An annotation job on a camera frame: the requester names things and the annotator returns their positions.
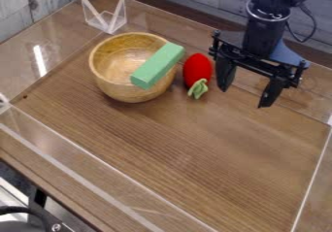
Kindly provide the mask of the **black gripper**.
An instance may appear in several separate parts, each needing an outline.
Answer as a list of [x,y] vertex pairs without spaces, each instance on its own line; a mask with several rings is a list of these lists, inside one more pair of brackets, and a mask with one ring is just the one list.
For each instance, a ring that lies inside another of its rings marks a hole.
[[268,108],[284,88],[299,86],[308,62],[283,41],[291,7],[264,7],[258,1],[250,1],[246,10],[248,23],[243,41],[232,43],[216,30],[210,55],[215,60],[216,83],[223,92],[232,85],[239,67],[270,78],[259,103],[260,108]]

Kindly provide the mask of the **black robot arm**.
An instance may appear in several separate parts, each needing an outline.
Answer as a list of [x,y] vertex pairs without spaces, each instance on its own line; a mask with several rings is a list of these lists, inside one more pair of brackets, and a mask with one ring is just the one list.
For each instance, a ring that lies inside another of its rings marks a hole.
[[215,77],[223,92],[232,85],[236,69],[244,69],[266,76],[270,82],[262,93],[260,108],[271,107],[284,88],[298,87],[310,62],[284,43],[286,29],[291,30],[290,17],[299,7],[312,20],[310,35],[302,39],[294,31],[294,38],[304,43],[316,31],[316,19],[306,6],[307,0],[250,0],[246,5],[248,22],[243,40],[235,44],[226,40],[222,32],[212,34],[210,55],[215,61]]

